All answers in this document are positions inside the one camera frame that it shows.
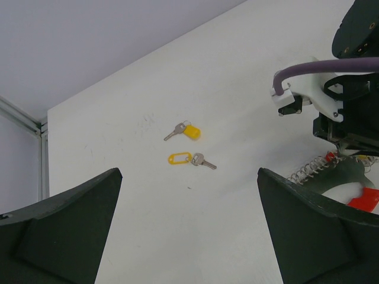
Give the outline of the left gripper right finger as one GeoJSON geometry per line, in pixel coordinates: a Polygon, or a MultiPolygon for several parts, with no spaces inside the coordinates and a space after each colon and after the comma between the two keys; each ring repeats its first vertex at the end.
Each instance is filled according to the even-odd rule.
{"type": "Polygon", "coordinates": [[[378,215],[269,169],[257,183],[284,283],[378,283],[378,215]]]}

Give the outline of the left aluminium frame post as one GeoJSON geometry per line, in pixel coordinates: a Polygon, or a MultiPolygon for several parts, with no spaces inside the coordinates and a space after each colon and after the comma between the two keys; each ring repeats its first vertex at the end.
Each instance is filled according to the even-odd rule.
{"type": "Polygon", "coordinates": [[[32,133],[38,139],[38,187],[37,200],[50,197],[49,188],[49,148],[48,148],[48,121],[47,117],[41,121],[33,118],[21,108],[1,97],[1,115],[23,130],[32,133]]]}

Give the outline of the key with solid yellow tag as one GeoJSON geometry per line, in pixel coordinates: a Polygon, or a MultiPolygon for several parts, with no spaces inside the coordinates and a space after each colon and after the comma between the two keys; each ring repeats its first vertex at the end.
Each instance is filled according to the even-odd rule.
{"type": "Polygon", "coordinates": [[[163,140],[167,141],[171,137],[183,134],[192,140],[198,140],[201,137],[201,130],[193,126],[189,121],[183,121],[174,127],[174,130],[169,133],[163,140]]]}

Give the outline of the red handled key organizer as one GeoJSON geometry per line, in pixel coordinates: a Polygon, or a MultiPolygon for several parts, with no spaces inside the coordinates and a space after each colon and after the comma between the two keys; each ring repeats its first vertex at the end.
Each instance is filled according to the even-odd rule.
{"type": "Polygon", "coordinates": [[[372,214],[378,214],[378,186],[366,174],[372,166],[364,166],[354,156],[329,151],[299,167],[287,179],[334,201],[372,214]]]}

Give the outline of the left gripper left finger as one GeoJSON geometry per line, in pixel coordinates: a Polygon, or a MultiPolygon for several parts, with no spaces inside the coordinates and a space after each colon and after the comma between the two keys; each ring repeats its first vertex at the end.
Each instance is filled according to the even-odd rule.
{"type": "Polygon", "coordinates": [[[1,283],[94,283],[121,183],[113,168],[1,214],[1,283]]]}

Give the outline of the key with yellow window tag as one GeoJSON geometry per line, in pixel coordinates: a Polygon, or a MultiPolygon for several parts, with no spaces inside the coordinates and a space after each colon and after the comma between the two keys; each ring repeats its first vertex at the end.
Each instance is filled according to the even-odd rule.
{"type": "Polygon", "coordinates": [[[212,170],[217,169],[217,166],[206,161],[204,155],[201,153],[194,153],[194,154],[191,154],[190,152],[174,153],[168,157],[168,163],[171,165],[190,163],[193,166],[206,166],[212,170]]]}

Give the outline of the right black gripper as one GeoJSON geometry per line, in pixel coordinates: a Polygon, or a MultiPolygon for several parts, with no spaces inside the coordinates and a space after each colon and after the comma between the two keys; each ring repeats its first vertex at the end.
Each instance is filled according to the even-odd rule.
{"type": "Polygon", "coordinates": [[[341,102],[342,122],[320,114],[313,121],[313,135],[336,146],[340,153],[378,155],[378,73],[342,75],[323,86],[326,95],[341,102]]]}

